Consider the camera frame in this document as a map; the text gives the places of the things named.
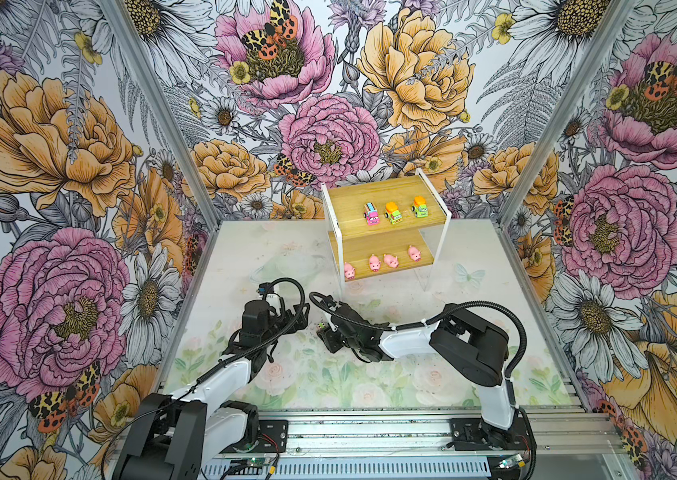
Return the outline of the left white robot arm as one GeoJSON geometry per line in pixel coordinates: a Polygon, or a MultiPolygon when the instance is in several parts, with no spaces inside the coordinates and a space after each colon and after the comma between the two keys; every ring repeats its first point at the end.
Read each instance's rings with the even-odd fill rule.
{"type": "Polygon", "coordinates": [[[242,327],[222,358],[195,382],[173,394],[150,394],[126,433],[112,479],[196,479],[202,466],[230,448],[253,450],[278,443],[260,431],[258,407],[232,401],[272,359],[276,342],[308,324],[306,298],[290,309],[270,305],[268,294],[246,302],[242,327]]]}

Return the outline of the pink teal toy car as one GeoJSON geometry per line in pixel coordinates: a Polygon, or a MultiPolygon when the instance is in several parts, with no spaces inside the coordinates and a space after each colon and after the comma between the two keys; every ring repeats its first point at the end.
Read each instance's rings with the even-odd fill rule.
{"type": "Polygon", "coordinates": [[[364,208],[364,216],[368,226],[378,225],[380,223],[380,216],[375,204],[368,202],[364,205],[364,208]]]}

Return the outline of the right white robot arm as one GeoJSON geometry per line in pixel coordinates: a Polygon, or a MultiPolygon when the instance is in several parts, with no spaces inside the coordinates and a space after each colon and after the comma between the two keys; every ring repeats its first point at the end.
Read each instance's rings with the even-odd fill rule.
{"type": "Polygon", "coordinates": [[[522,321],[510,309],[471,300],[449,303],[441,313],[419,322],[374,324],[330,295],[312,292],[310,302],[326,317],[318,337],[330,353],[347,348],[365,363],[437,354],[476,385],[484,425],[502,432],[513,426],[518,405],[511,377],[527,351],[528,337],[522,321]],[[515,354],[510,354],[509,334],[476,314],[478,309],[499,312],[512,322],[520,339],[515,354]]]}

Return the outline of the pink toy pig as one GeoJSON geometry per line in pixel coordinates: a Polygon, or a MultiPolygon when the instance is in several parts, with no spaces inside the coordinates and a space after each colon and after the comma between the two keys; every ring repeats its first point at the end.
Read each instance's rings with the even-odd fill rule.
{"type": "Polygon", "coordinates": [[[376,255],[371,255],[369,257],[368,264],[372,272],[379,272],[381,270],[382,261],[376,255]]]}
{"type": "Polygon", "coordinates": [[[356,269],[349,262],[344,264],[344,276],[348,281],[354,280],[356,278],[356,269]]]}
{"type": "Polygon", "coordinates": [[[389,266],[390,268],[397,269],[400,266],[400,261],[398,256],[394,256],[392,254],[385,254],[384,255],[384,262],[386,266],[389,266]]]}
{"type": "Polygon", "coordinates": [[[419,262],[422,260],[422,252],[416,248],[414,245],[410,245],[408,249],[408,256],[414,261],[419,262]]]}

